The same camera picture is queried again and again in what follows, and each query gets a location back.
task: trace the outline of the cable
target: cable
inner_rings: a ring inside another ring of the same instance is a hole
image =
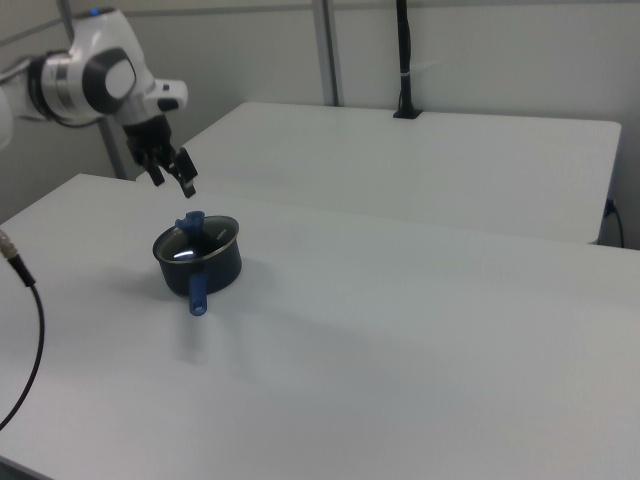
[[[6,70],[0,72],[0,85],[26,71],[31,64],[31,57],[22,57]]]
[[[78,124],[65,123],[65,122],[63,122],[61,120],[58,120],[57,118],[54,118],[53,121],[56,122],[58,125],[62,125],[63,127],[67,127],[67,128],[85,128],[85,127],[90,127],[91,125],[95,125],[96,123],[98,123],[98,119],[91,120],[90,122],[78,123]]]
[[[11,240],[9,239],[7,234],[4,233],[2,230],[0,230],[0,253],[2,253],[2,255],[7,259],[7,261],[16,271],[16,273],[18,274],[22,282],[25,284],[25,286],[31,289],[31,293],[33,293],[33,298],[36,302],[36,306],[38,307],[38,324],[40,327],[40,333],[38,335],[38,349],[36,350],[36,359],[33,363],[31,374],[29,375],[27,384],[25,385],[24,389],[22,390],[22,393],[20,394],[20,398],[18,398],[18,401],[13,406],[9,414],[0,423],[0,431],[2,431],[2,429],[7,426],[7,424],[11,421],[11,419],[15,416],[15,414],[18,413],[18,410],[20,410],[22,403],[27,398],[27,395],[31,390],[33,381],[35,380],[36,375],[38,373],[38,369],[40,368],[40,361],[42,360],[42,351],[44,350],[45,328],[44,328],[44,308],[42,307],[42,300],[40,299],[40,294],[38,293],[38,290],[35,286],[36,281],[31,276],[31,273],[29,272],[26,265],[20,258],[20,255],[18,254],[18,250],[13,245],[13,243],[11,243]]]
[[[409,22],[407,22],[407,35],[409,37],[409,45],[408,45],[408,50],[409,50],[409,72],[407,72],[407,75],[411,75],[411,28],[409,27]],[[400,71],[400,77],[402,77],[404,74],[402,73],[402,70]],[[400,111],[400,108],[402,108],[402,87],[400,87],[400,95],[398,96],[398,111]]]
[[[624,230],[622,229],[622,219],[620,218],[620,212],[615,205],[613,205],[613,207],[611,208],[611,212],[616,214],[616,219],[618,220],[618,230],[620,231],[620,248],[624,248]]]
[[[47,118],[31,118],[31,117],[19,117],[20,120],[26,120],[27,122],[34,122],[34,123],[45,123],[48,122],[49,119]]]
[[[36,351],[36,360],[33,363],[33,368],[31,369],[31,374],[29,375],[29,380],[27,380],[27,384],[24,386],[22,390],[22,394],[18,401],[13,406],[9,414],[6,418],[0,423],[0,431],[11,421],[11,419],[18,413],[22,403],[29,395],[29,391],[31,390],[31,386],[33,385],[33,381],[36,379],[36,375],[38,373],[38,368],[40,368],[40,361],[42,360],[42,351],[44,349],[44,308],[42,307],[42,300],[40,300],[40,294],[38,293],[38,289],[35,285],[31,285],[31,292],[33,293],[33,298],[36,301],[36,305],[38,307],[38,322],[40,324],[40,334],[38,336],[38,350]]]

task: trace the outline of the black post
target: black post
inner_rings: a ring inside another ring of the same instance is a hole
[[[411,32],[407,18],[407,0],[396,0],[398,14],[398,46],[400,49],[400,105],[394,118],[413,120],[422,110],[413,108],[411,101]]]

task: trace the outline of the gray wall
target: gray wall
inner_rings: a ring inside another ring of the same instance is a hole
[[[394,108],[394,2],[334,3],[344,105]],[[432,62],[412,77],[416,105],[620,122],[611,194],[627,244],[640,248],[640,4],[424,6],[434,3],[446,2],[426,1],[409,11],[412,63]],[[613,217],[605,221],[603,240],[618,244]]]
[[[0,11],[0,69],[20,55],[68,47],[54,0],[4,0]],[[0,222],[78,173],[113,175],[96,127],[16,120],[11,144],[0,151]]]
[[[179,146],[243,102],[323,105],[325,86],[311,0],[115,0],[156,77],[184,80],[189,102],[168,115]],[[94,6],[72,0],[74,13]],[[131,178],[120,128],[113,127]]]

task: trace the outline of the pot handle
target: pot handle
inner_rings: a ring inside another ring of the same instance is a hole
[[[207,312],[207,273],[192,273],[189,277],[189,311],[199,317]]]

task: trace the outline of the pot rim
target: pot rim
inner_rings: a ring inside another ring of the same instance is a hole
[[[233,222],[233,224],[236,227],[236,233],[233,237],[231,237],[231,239],[225,243],[222,247],[217,248],[216,250],[214,250],[211,253],[208,253],[207,255],[205,255],[204,257],[198,257],[198,258],[191,258],[188,260],[168,260],[166,258],[161,257],[160,255],[158,255],[158,246],[160,245],[161,242],[163,242],[165,239],[167,239],[169,237],[169,235],[175,234],[176,232],[181,232],[182,230],[180,230],[178,227],[171,227],[167,230],[165,230],[157,239],[156,241],[153,243],[153,256],[156,257],[156,260],[158,260],[159,262],[163,262],[163,263],[170,263],[170,264],[176,264],[176,265],[188,265],[188,264],[194,264],[194,263],[200,263],[200,262],[204,262],[206,260],[209,260],[217,255],[220,255],[222,252],[224,252],[225,250],[227,250],[231,245],[233,245],[235,243],[235,241],[238,239],[238,234],[240,233],[240,225],[238,224],[238,221],[235,218],[232,217],[228,217],[226,215],[211,215],[209,217],[204,217],[205,221],[207,218],[223,218],[225,220],[231,220]]]

